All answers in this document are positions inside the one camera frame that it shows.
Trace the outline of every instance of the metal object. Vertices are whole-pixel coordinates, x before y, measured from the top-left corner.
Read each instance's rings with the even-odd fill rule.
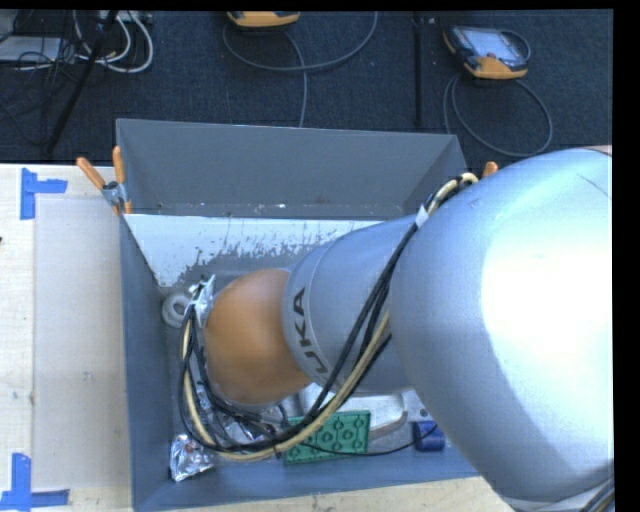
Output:
[[[215,453],[203,448],[187,434],[178,434],[171,443],[171,478],[181,482],[215,467],[216,459]]]

